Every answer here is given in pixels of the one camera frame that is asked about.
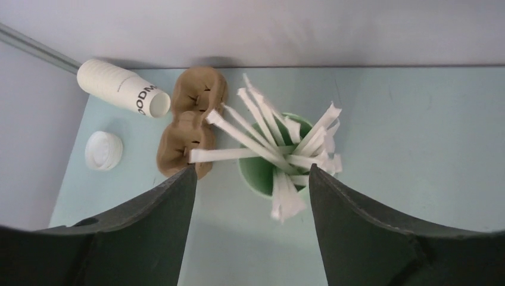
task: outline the brown pulp cup carrier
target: brown pulp cup carrier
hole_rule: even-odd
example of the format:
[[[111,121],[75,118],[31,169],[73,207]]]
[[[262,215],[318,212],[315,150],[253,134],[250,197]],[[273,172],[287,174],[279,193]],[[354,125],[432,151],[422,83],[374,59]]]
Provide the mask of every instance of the brown pulp cup carrier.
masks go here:
[[[205,118],[212,109],[222,114],[227,97],[225,77],[212,67],[192,67],[179,76],[172,94],[173,121],[165,128],[156,155],[162,174],[170,177],[189,165],[192,149],[216,147],[216,136]],[[201,179],[212,163],[196,163],[195,168]]]

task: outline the light blue table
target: light blue table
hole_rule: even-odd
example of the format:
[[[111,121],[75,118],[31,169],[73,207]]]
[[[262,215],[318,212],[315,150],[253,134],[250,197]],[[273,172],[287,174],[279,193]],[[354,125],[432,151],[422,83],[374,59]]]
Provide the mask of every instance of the light blue table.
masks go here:
[[[343,183],[422,219],[505,228],[505,68],[221,71],[228,104],[242,114],[234,95],[244,72],[281,111],[315,122],[330,101],[343,108],[336,135]],[[182,70],[137,72],[170,93]],[[155,155],[171,120],[90,97],[51,226],[72,225],[162,182]],[[96,130],[124,143],[121,163],[109,172],[84,162]],[[218,148],[238,146],[216,134]],[[310,209],[280,225],[270,207],[246,188],[235,161],[215,163],[198,183],[179,285],[326,285]]]

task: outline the white wall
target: white wall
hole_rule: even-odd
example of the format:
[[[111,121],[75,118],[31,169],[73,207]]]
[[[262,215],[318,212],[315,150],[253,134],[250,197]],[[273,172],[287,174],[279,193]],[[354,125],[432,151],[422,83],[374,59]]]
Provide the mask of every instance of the white wall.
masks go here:
[[[126,67],[505,64],[503,0],[2,0],[0,22]]]
[[[0,225],[49,220],[88,95],[75,75],[0,42]]]

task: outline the white paper cup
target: white paper cup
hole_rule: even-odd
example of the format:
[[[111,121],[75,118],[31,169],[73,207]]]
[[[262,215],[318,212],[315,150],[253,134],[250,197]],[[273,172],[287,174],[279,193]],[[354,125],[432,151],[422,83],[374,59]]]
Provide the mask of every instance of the white paper cup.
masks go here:
[[[149,117],[162,117],[170,109],[166,92],[138,74],[104,61],[89,60],[82,64],[77,82],[87,93]]]
[[[123,143],[118,136],[96,131],[86,143],[85,161],[92,170],[108,171],[114,168],[123,155]]]

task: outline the straw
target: straw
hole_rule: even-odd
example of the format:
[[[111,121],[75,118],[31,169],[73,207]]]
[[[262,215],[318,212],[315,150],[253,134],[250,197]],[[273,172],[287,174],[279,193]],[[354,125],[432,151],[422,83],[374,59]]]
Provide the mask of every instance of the straw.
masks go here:
[[[245,118],[243,118],[235,109],[233,109],[232,107],[230,106],[227,106],[225,104],[223,104],[223,106],[225,107],[225,109],[230,112],[230,114],[232,115],[232,117],[240,124],[242,125],[242,127],[245,128],[245,130],[247,130],[247,132],[249,132],[253,137],[254,139],[256,139],[259,143],[261,143],[264,147],[270,149],[271,151],[273,152],[278,152],[279,151],[279,147],[277,147],[277,145],[272,145],[270,143],[268,143],[265,138],[259,133],[257,132],[252,125],[249,124],[249,122],[247,122],[247,120],[245,120]]]
[[[326,150],[326,145],[322,144],[321,146],[319,146],[319,148],[314,153],[312,153],[312,156],[317,156],[317,155],[319,155],[319,154],[321,154],[322,152],[325,152],[325,151],[328,152]]]
[[[258,123],[265,138],[270,142],[270,144],[272,146],[277,146],[275,139],[273,139],[272,133],[270,133],[270,129],[266,125],[265,120],[263,119],[263,116],[261,116],[260,110],[254,104],[254,102],[249,98],[249,96],[247,95],[247,92],[245,91],[245,88],[239,88],[237,91],[237,95],[240,98],[242,98],[242,101],[244,102],[244,104],[247,106],[247,108],[251,112],[252,116],[254,117],[254,120],[256,120],[256,122]]]
[[[289,177],[291,177],[291,181],[293,181],[293,184],[295,184],[296,186],[308,185],[308,175],[294,175]]]
[[[324,143],[325,136],[326,136],[326,129],[324,127],[320,127],[319,130],[316,132],[316,134],[311,138],[311,140],[309,140],[307,145],[304,148],[302,148],[298,153],[296,153],[296,150],[298,149],[297,147],[297,149],[293,151],[293,154],[307,157],[312,155],[319,148],[319,146],[321,146]]]
[[[301,124],[289,119],[289,117],[282,117],[281,113],[275,109],[272,103],[266,98],[262,98],[263,104],[266,106],[266,108],[270,109],[270,112],[284,125],[284,127],[287,128],[289,132],[289,138],[291,139],[291,142],[293,144],[300,143],[301,138],[300,138],[300,126]]]
[[[293,164],[295,166],[302,167],[307,170],[310,170],[312,164],[316,164],[322,169],[326,169],[326,167],[331,166],[327,164],[327,161],[329,161],[329,157],[326,152],[321,153],[321,155],[317,157],[305,157],[291,154],[286,156],[286,160],[288,161],[289,164]]]
[[[272,188],[272,212],[270,216],[272,219],[280,220],[280,189],[279,189],[279,176],[278,169],[273,170],[273,188]]]
[[[280,189],[280,221],[284,222],[284,220],[306,209],[307,206],[298,195],[298,191],[293,181],[291,181],[291,178],[283,172],[279,172],[278,176]]]
[[[282,146],[280,151],[282,154],[290,154],[295,150],[295,146]],[[243,158],[259,157],[259,155],[249,148],[236,149],[220,149],[220,150],[205,150],[193,149],[190,153],[189,163],[203,163],[223,160],[234,160]]]
[[[301,150],[307,146],[307,144],[312,140],[320,128],[327,129],[331,123],[335,121],[335,119],[340,115],[342,110],[333,106],[331,103],[330,107],[326,110],[323,116],[317,121],[317,123],[310,129],[308,134],[301,140],[298,147],[295,149],[293,154],[299,155]]]
[[[249,91],[250,94],[252,94],[254,100],[256,100],[256,104],[258,104],[261,113],[263,114],[266,120],[266,123],[270,126],[270,130],[272,131],[273,137],[275,138],[279,146],[285,146],[286,143],[284,143],[284,139],[282,138],[279,126],[277,125],[277,122],[275,122],[275,118],[273,118],[272,109],[264,102],[265,97],[263,96],[263,94],[261,94],[259,90],[253,87],[251,81],[247,77],[247,74],[243,74],[243,77],[245,86],[247,86],[247,90]]]
[[[290,175],[296,175],[298,172],[293,168],[286,160],[278,153],[273,153],[267,148],[261,146],[258,142],[242,133],[240,130],[235,128],[229,122],[227,122],[216,110],[212,110],[208,116],[207,121],[209,124],[214,124],[226,133],[233,137],[235,140],[244,144],[247,148],[256,152],[259,156],[263,157],[265,160],[271,162],[278,168],[282,169],[284,172]]]
[[[336,134],[336,131],[340,127],[340,120],[336,120],[336,124],[333,125],[330,129],[326,131],[326,136],[324,140],[324,146],[326,149],[326,152],[328,153],[334,153],[335,152],[335,140],[334,136]]]
[[[340,154],[335,154],[333,156],[333,159],[328,160],[326,162],[326,165],[329,169],[329,172],[331,172],[333,174],[342,172],[342,170],[343,170],[342,169],[342,158],[340,157]]]

